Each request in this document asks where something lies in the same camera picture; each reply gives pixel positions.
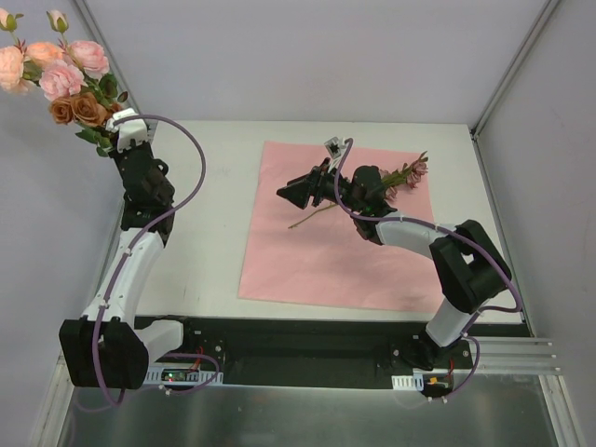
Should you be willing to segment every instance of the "pink cloth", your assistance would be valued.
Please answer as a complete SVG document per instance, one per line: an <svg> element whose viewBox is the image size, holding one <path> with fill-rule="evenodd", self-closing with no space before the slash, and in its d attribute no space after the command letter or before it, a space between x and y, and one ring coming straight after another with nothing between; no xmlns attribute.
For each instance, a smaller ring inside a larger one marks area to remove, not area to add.
<svg viewBox="0 0 596 447"><path fill-rule="evenodd" d="M300 226L313 210L300 210L276 191L308 173L327 155L322 145L267 142L252 212L238 295L251 300L435 312L442 300L432 261L396 247L363 240L339 208ZM342 173L361 165L394 170L418 154L354 148ZM325 207L323 202L318 208ZM416 189L400 187L394 208L433 221L427 176Z"/></svg>

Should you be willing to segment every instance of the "tabletop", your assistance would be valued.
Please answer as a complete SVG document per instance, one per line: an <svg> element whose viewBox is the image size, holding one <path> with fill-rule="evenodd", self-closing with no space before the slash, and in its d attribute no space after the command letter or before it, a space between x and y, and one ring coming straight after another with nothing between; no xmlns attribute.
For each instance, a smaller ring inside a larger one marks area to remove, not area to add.
<svg viewBox="0 0 596 447"><path fill-rule="evenodd" d="M333 136L355 145L401 152L428 151L429 191L438 223L479 221L501 249L494 216L465 125L181 121L201 143L207 176L198 195L176 213L167 247L147 279L139 315L426 321L433 314L295 305L238 297L264 142L323 144ZM155 156L169 165L177 202L198 180L191 142L167 124L157 127ZM492 305L514 306L504 291ZM519 314L489 312L479 322L519 323Z"/></svg>

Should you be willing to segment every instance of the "gray wall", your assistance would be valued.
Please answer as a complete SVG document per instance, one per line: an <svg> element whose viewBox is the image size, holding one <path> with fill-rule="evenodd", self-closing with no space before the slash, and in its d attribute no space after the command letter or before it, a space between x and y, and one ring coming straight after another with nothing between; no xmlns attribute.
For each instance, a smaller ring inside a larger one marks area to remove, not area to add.
<svg viewBox="0 0 596 447"><path fill-rule="evenodd" d="M177 119L468 123L545 0L88 0Z"/></svg>
<svg viewBox="0 0 596 447"><path fill-rule="evenodd" d="M596 439L596 2L567 0L481 135L538 335Z"/></svg>
<svg viewBox="0 0 596 447"><path fill-rule="evenodd" d="M68 0L4 0L18 34L54 40L45 11ZM0 46L11 45L0 33ZM121 185L111 163L53 123L41 94L0 90L0 444L26 445L60 352L58 330L88 302L115 224Z"/></svg>

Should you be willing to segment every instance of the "pink mat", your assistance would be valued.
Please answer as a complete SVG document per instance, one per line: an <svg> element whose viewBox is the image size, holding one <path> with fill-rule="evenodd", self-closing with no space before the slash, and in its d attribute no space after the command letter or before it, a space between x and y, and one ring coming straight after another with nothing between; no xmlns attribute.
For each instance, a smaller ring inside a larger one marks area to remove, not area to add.
<svg viewBox="0 0 596 447"><path fill-rule="evenodd" d="M442 294L432 261L363 240L341 209L325 210L288 229L316 209L300 210L276 191L308 173L326 155L322 145L265 143L238 296L304 305L435 312ZM351 177L361 165L394 170L417 157L356 147L342 173ZM414 190L402 186L391 204L433 221L426 177Z"/></svg>

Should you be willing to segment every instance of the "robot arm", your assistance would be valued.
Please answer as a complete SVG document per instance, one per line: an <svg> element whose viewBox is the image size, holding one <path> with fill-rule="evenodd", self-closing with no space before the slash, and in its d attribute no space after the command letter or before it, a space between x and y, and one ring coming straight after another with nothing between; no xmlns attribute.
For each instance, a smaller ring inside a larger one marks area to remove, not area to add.
<svg viewBox="0 0 596 447"><path fill-rule="evenodd" d="M65 320L60 330L62 351L75 386L98 386L91 355L93 326L100 307L102 317L99 352L105 383L112 388L139 388L148 365L183 342L179 321L158 320L141 331L134 330L134 318L157 257L164 250L174 215L155 224L129 249L131 241L157 216L172 209L174 188L166 178L168 165L155 159L143 120L134 119L114 127L115 120L136 115L132 109L117 114L108 129L118 132L116 149L110 154L125 188L122 233L105 280L80 319ZM129 256L115 275L123 254ZM110 301L105 293L114 281Z"/></svg>
<svg viewBox="0 0 596 447"><path fill-rule="evenodd" d="M331 159L325 158L305 176L288 182L278 189L278 196L299 208L306 208L313 197L313 206L323 199L337 203L333 188L335 166L344 147L338 139L325 143ZM378 245L401 247L431 259L439 276L444 295L434 318L400 356L414 368L431 371L437 359L453 348L476 319L477 311L506 286L496 271L479 253L451 236L406 222L400 211L385 201L385 187L376 166L361 166L351 181L340 176L339 196L342 202L359 216L383 218L377 222L353 218L358 233ZM482 226L475 221L461 225L442 225L485 249L506 276L511 273L500 253Z"/></svg>

